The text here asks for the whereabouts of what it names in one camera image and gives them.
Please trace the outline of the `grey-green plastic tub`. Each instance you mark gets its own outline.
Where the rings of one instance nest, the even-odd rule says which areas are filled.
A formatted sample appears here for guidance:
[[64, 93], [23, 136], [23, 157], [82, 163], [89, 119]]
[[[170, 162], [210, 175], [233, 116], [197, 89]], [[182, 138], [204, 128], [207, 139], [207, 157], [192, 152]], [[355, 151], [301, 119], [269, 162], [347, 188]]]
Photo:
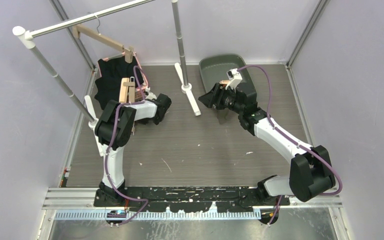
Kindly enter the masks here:
[[229, 80], [227, 72], [231, 69], [239, 69], [246, 65], [244, 59], [238, 54], [220, 54], [206, 57], [199, 62], [199, 72], [207, 94], [216, 83]]

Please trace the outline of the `white and metal clothes rack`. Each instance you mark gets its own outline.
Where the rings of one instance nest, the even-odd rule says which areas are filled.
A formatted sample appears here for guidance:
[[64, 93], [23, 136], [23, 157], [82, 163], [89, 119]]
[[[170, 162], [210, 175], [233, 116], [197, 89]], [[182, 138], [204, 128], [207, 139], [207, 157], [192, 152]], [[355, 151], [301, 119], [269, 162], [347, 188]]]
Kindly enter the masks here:
[[[127, 10], [133, 7], [137, 7], [140, 5], [144, 5], [148, 3], [148, 0], [133, 0], [127, 3], [123, 3], [120, 5], [116, 5], [104, 10], [100, 10], [97, 12], [89, 13], [87, 15], [77, 17], [74, 19], [67, 19], [62, 22], [56, 23], [51, 26], [47, 26], [38, 30], [29, 31], [21, 26], [15, 26], [12, 29], [13, 35], [15, 35], [23, 45], [30, 50], [39, 62], [47, 69], [49, 74], [57, 81], [57, 83], [61, 86], [61, 88], [66, 92], [66, 94], [70, 97], [72, 102], [76, 105], [76, 107], [81, 111], [81, 113], [88, 119], [89, 127], [94, 130], [98, 119], [95, 116], [95, 111], [88, 111], [87, 108], [81, 103], [81, 101], [75, 96], [73, 91], [68, 87], [65, 81], [61, 78], [61, 76], [57, 73], [57, 71], [53, 68], [53, 66], [49, 63], [49, 61], [43, 56], [41, 51], [36, 47], [34, 43], [34, 38], [44, 36], [62, 29], [72, 29], [73, 26], [78, 24], [83, 24], [89, 22], [91, 20], [96, 19], [94, 15], [97, 15], [99, 19], [101, 17], [105, 17], [108, 15], [112, 15], [123, 10]], [[179, 13], [179, 4], [177, 0], [171, 1], [172, 13], [174, 17], [174, 25], [176, 32], [176, 39], [178, 45], [179, 52], [179, 60], [180, 62], [176, 62], [174, 64], [175, 70], [181, 82], [181, 91], [187, 96], [189, 104], [192, 108], [192, 111], [195, 116], [200, 116], [201, 111], [198, 107], [197, 101], [192, 92], [192, 85], [189, 83], [188, 74], [187, 74], [187, 66], [186, 66], [186, 57], [183, 43], [183, 36], [181, 30], [181, 21], [180, 21], [180, 13]]]

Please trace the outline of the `grey-brown underwear with beige waistband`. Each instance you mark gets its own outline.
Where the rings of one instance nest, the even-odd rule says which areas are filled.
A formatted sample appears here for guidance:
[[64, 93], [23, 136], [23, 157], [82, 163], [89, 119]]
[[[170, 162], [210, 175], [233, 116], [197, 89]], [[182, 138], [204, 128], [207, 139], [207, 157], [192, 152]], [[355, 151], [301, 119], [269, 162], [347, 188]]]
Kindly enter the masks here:
[[[229, 95], [232, 91], [230, 86], [227, 86], [227, 84], [230, 82], [230, 80], [221, 80], [219, 82], [219, 90], [220, 90], [220, 106], [225, 106], [226, 104], [224, 103], [226, 100], [227, 95]], [[228, 114], [229, 114], [229, 109], [228, 108], [223, 108], [219, 109], [217, 111], [217, 119], [220, 125], [225, 124], [228, 121]]]

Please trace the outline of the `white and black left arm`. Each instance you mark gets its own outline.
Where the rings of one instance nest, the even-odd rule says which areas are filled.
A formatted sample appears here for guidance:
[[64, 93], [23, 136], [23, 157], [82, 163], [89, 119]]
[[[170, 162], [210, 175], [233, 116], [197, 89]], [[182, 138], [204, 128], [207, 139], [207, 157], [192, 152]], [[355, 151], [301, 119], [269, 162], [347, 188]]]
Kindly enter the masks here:
[[103, 110], [94, 134], [102, 146], [104, 174], [97, 191], [99, 199], [105, 199], [113, 206], [121, 206], [126, 200], [123, 156], [134, 127], [139, 121], [152, 121], [158, 125], [172, 104], [165, 94], [156, 99], [145, 99], [134, 103], [120, 103], [110, 100]]

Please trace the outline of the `beige clip hanger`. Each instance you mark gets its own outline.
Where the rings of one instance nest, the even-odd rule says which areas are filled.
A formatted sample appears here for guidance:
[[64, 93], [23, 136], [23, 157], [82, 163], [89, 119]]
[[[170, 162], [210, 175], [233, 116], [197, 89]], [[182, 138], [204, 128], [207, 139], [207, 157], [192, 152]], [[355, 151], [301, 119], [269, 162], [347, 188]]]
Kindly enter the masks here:
[[134, 77], [121, 79], [118, 102], [131, 104], [136, 102], [136, 83]]
[[129, 64], [133, 62], [133, 57], [135, 55], [134, 48], [132, 46], [125, 47], [124, 44], [122, 44], [119, 41], [116, 41], [106, 35], [103, 35], [99, 31], [99, 27], [101, 25], [99, 17], [95, 14], [94, 17], [98, 21], [98, 26], [96, 27], [96, 30], [93, 30], [83, 24], [77, 24], [72, 27], [72, 33], [73, 36], [77, 39], [81, 37], [81, 34], [86, 35], [87, 37], [94, 39], [110, 48], [113, 48], [124, 55], [125, 61]]

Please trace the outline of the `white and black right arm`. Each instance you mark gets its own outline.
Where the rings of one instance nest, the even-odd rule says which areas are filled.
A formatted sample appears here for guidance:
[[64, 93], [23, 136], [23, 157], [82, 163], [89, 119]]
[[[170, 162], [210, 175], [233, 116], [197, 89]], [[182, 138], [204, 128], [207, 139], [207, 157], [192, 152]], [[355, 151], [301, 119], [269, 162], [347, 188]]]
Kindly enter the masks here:
[[258, 106], [257, 93], [250, 84], [240, 83], [231, 89], [216, 83], [198, 100], [207, 108], [235, 112], [244, 130], [269, 144], [289, 163], [287, 176], [274, 175], [258, 182], [261, 204], [271, 205], [277, 196], [294, 196], [307, 202], [336, 186], [327, 149], [302, 142], [280, 127]]

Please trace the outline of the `black clothes in basket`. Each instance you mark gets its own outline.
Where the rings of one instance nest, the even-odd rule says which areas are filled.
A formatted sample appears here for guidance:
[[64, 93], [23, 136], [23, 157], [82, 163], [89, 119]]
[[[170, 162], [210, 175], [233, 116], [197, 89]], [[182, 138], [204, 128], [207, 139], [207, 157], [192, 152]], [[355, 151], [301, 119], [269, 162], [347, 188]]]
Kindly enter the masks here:
[[94, 98], [103, 103], [109, 100], [118, 101], [122, 79], [133, 77], [134, 66], [139, 65], [136, 57], [132, 58], [131, 63], [126, 62], [125, 56], [109, 60], [99, 59], [97, 63], [101, 77], [95, 81], [97, 93]]

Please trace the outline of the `black underwear with beige waistband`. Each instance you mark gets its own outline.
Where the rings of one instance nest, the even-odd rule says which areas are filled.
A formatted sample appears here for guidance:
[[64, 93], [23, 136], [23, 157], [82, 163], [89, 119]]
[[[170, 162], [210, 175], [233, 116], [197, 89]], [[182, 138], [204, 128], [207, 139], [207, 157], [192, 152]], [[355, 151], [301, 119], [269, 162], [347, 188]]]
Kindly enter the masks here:
[[134, 77], [132, 65], [104, 65], [100, 68], [101, 77], [95, 81], [97, 93], [94, 98], [102, 110], [110, 100], [118, 101], [122, 78]]

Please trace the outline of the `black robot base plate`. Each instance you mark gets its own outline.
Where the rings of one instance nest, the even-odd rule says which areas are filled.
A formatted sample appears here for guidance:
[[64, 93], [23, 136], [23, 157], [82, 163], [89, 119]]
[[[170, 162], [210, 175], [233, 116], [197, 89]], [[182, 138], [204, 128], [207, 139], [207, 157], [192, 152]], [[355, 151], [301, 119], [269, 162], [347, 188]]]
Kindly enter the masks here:
[[130, 200], [118, 195], [107, 186], [95, 192], [94, 207], [127, 207], [137, 211], [142, 206], [141, 199], [147, 199], [144, 212], [162, 213], [205, 213], [212, 205], [218, 213], [245, 213], [254, 207], [272, 209], [278, 197], [265, 196], [259, 187], [253, 186], [129, 186], [121, 192]]

